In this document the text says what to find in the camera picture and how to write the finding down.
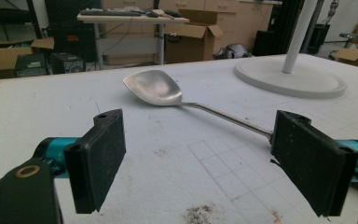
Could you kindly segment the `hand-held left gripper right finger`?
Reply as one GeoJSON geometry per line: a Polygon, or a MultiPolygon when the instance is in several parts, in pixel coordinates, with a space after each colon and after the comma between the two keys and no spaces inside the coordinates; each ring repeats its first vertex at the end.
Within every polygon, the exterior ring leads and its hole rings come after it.
{"type": "Polygon", "coordinates": [[[271,154],[316,216],[341,214],[350,183],[358,182],[358,139],[333,139],[310,119],[279,110],[271,154]]]}

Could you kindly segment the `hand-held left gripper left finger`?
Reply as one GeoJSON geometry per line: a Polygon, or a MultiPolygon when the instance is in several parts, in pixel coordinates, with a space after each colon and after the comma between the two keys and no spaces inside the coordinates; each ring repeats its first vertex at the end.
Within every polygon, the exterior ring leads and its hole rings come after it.
{"type": "Polygon", "coordinates": [[[104,112],[81,137],[48,137],[34,155],[70,180],[78,214],[101,209],[126,153],[123,112],[104,112]]]}

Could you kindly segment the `metal spoon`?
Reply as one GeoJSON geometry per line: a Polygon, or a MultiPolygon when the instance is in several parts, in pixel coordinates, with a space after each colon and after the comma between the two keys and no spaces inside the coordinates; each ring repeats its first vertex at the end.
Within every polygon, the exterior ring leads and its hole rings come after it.
{"type": "Polygon", "coordinates": [[[183,102],[183,93],[181,88],[164,71],[142,71],[124,77],[123,83],[134,95],[148,104],[157,106],[187,106],[197,108],[221,119],[237,124],[250,131],[259,133],[265,136],[269,141],[272,138],[272,131],[263,129],[246,120],[236,118],[207,105],[183,102]]]}

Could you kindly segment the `white round lamp stand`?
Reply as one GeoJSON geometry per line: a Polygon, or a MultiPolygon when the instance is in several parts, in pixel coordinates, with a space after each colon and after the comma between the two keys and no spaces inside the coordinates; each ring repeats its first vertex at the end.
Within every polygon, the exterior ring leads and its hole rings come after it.
{"type": "Polygon", "coordinates": [[[250,85],[279,94],[311,99],[341,96],[347,88],[341,77],[308,63],[296,63],[316,6],[317,0],[305,0],[285,59],[275,56],[244,59],[235,64],[234,74],[250,85]]]}

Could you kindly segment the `black computer case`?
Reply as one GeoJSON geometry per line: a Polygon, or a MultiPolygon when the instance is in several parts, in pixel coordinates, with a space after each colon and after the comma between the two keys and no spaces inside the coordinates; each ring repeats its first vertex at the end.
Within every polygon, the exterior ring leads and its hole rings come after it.
{"type": "Polygon", "coordinates": [[[54,74],[79,73],[85,71],[84,60],[72,53],[51,53],[50,62],[54,74]]]}

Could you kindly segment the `black speaker box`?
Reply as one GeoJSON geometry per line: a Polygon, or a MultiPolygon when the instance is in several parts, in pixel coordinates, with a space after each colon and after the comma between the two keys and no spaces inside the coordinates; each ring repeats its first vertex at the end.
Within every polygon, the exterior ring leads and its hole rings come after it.
{"type": "Polygon", "coordinates": [[[48,73],[42,53],[20,55],[15,64],[16,77],[44,76],[48,73]]]}

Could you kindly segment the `white desk with metal legs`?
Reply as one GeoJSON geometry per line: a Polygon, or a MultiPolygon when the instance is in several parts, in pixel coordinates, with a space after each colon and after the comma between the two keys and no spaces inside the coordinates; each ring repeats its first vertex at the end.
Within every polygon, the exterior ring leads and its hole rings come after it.
{"type": "Polygon", "coordinates": [[[97,52],[96,63],[100,69],[104,69],[104,55],[120,55],[120,54],[157,54],[158,64],[164,64],[164,26],[167,24],[185,24],[189,22],[186,18],[150,18],[147,16],[94,16],[94,15],[77,15],[79,21],[91,23],[94,26],[94,40],[97,52]],[[128,39],[123,36],[119,39],[102,38],[100,35],[99,25],[107,23],[128,24],[148,24],[158,27],[158,35],[156,37],[136,39],[128,39]]]}

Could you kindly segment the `black keyboard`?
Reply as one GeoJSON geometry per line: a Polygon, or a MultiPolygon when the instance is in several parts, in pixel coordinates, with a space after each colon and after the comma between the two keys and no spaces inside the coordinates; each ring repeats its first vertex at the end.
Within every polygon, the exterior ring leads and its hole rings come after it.
{"type": "Polygon", "coordinates": [[[132,11],[110,11],[110,10],[88,10],[83,9],[80,11],[83,16],[126,16],[126,17],[139,17],[142,14],[132,11]]]}

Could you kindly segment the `open cardboard box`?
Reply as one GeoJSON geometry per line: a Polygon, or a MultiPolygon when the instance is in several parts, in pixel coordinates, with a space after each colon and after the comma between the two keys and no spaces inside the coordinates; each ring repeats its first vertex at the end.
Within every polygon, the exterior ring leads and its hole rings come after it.
{"type": "Polygon", "coordinates": [[[223,34],[214,11],[180,9],[189,22],[165,26],[165,61],[189,63],[210,61],[215,39],[223,34]]]}

